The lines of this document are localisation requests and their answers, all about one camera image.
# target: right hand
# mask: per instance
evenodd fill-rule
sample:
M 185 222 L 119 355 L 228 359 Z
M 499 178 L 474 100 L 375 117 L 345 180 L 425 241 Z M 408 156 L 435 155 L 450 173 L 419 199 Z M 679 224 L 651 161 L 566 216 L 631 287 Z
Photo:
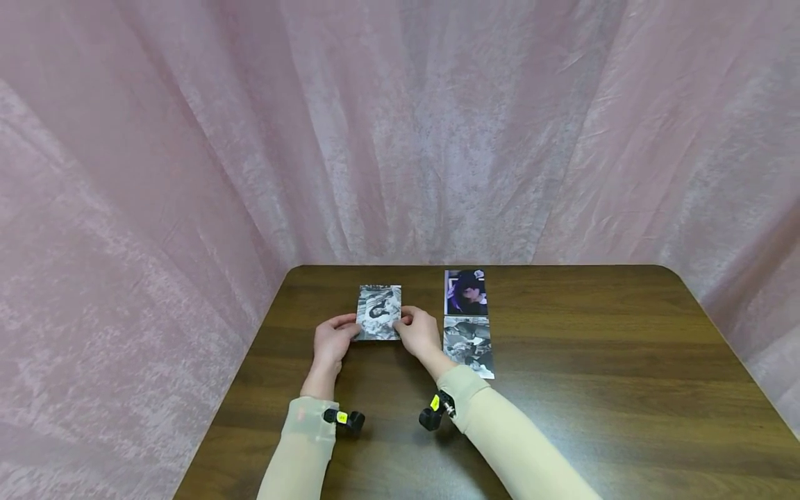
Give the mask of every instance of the right hand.
M 408 352 L 419 360 L 432 353 L 442 352 L 436 318 L 414 306 L 403 306 L 402 319 L 394 322 L 394 329 Z

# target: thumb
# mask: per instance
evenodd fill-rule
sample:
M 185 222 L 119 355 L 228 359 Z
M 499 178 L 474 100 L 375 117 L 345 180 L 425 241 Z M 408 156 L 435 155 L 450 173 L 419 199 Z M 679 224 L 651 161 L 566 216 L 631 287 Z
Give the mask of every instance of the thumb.
M 347 326 L 339 328 L 338 331 L 343 332 L 350 338 L 353 338 L 359 333 L 361 333 L 361 325 L 359 325 L 358 323 L 352 323 Z
M 408 331 L 408 325 L 407 325 L 407 324 L 405 324 L 405 323 L 404 323 L 404 322 L 402 322 L 402 321 L 396 321 L 396 322 L 392 323 L 392 326 L 394 327 L 394 329 L 395 329 L 395 330 L 396 330 L 396 331 L 397 331 L 397 332 L 398 332 L 400 335 L 403 335 L 405 332 L 407 332 L 407 331 Z

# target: wood grain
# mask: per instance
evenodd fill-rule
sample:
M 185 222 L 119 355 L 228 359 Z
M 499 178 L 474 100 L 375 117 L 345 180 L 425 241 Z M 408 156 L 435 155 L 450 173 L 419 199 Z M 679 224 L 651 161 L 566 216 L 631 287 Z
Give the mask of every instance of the wood grain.
M 302 266 L 286 277 L 176 498 L 255 498 L 314 327 L 358 286 L 402 285 L 439 317 L 438 266 Z M 800 443 L 680 279 L 656 266 L 486 268 L 497 380 L 604 498 L 800 498 Z M 435 384 L 399 342 L 350 349 L 323 498 L 508 498 L 449 424 L 417 423 Z

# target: wrist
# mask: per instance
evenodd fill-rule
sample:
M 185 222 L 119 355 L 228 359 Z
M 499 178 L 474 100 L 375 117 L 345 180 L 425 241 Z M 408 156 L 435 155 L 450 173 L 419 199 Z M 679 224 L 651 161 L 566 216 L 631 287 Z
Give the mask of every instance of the wrist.
M 420 354 L 418 359 L 434 380 L 438 380 L 445 372 L 457 365 L 439 349 L 426 350 Z
M 323 401 L 333 401 L 337 375 L 336 365 L 315 362 L 311 365 L 306 381 L 300 389 L 300 395 L 311 396 Z

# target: color photo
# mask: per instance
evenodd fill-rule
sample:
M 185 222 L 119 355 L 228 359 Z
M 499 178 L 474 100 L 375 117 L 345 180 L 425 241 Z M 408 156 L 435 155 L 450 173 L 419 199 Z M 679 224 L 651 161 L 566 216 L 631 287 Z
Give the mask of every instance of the color photo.
M 445 314 L 489 315 L 482 269 L 445 271 Z

